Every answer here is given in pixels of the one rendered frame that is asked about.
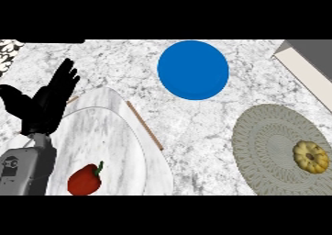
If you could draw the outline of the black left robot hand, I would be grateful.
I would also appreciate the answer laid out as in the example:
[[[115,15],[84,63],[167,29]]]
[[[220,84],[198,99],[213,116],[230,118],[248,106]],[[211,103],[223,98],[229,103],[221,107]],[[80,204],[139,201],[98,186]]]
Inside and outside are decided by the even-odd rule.
[[[58,130],[67,102],[80,81],[74,61],[65,59],[58,67],[52,81],[34,97],[25,95],[14,86],[0,84],[0,97],[6,111],[22,120],[21,134],[50,135]]]

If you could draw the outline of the white marble tiered shelf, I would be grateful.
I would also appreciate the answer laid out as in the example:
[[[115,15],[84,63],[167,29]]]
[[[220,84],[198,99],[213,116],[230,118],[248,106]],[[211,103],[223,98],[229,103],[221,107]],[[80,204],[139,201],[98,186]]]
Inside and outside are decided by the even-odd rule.
[[[47,196],[67,196],[70,177],[87,164],[99,162],[105,164],[98,196],[168,196],[173,193],[173,172],[159,146],[134,107],[115,90],[102,87],[77,98],[67,106],[58,131],[49,137],[58,157]],[[33,138],[19,135],[0,147],[0,156],[9,149],[34,145]]]

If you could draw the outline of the grey round woven placemat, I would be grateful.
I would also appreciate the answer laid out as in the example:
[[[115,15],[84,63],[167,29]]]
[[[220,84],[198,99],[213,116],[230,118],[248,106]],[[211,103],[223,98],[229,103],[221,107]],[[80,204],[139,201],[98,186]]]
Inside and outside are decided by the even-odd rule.
[[[294,160],[297,143],[313,141],[326,151],[329,168],[314,174]],[[280,105],[252,106],[232,137],[233,155],[246,184],[260,196],[332,196],[332,147],[310,120]]]

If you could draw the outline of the yellow ribbed tomato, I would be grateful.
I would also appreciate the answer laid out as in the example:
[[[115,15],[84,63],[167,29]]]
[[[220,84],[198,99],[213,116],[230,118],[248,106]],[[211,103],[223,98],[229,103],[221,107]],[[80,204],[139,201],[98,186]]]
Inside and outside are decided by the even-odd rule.
[[[331,163],[329,156],[316,142],[301,140],[294,146],[292,153],[303,170],[314,174],[326,171]]]

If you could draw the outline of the black and white patterned panel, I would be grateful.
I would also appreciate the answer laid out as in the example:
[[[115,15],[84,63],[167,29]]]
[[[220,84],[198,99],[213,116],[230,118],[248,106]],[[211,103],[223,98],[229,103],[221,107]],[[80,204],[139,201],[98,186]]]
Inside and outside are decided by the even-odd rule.
[[[16,39],[0,39],[0,79],[14,63],[14,59],[25,44]]]

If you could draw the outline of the red bell pepper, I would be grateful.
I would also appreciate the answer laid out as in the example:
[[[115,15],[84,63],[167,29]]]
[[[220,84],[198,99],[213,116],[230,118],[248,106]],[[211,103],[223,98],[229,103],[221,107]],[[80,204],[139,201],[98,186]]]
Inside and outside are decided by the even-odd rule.
[[[103,164],[103,162],[87,164],[70,177],[68,191],[74,196],[87,196],[101,188]]]

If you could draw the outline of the blue round plate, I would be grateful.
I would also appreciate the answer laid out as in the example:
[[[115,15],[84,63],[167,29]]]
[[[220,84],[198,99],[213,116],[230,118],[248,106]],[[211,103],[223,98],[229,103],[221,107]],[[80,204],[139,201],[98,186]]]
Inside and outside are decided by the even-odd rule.
[[[204,100],[224,89],[229,64],[223,53],[198,40],[177,42],[158,59],[158,78],[167,90],[189,100]]]

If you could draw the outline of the grey and cream cabinet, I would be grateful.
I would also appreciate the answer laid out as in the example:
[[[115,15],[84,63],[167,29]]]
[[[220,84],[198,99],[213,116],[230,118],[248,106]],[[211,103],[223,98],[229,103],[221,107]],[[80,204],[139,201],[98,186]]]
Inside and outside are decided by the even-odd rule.
[[[275,57],[332,113],[332,80],[325,72],[288,40],[275,51]]]

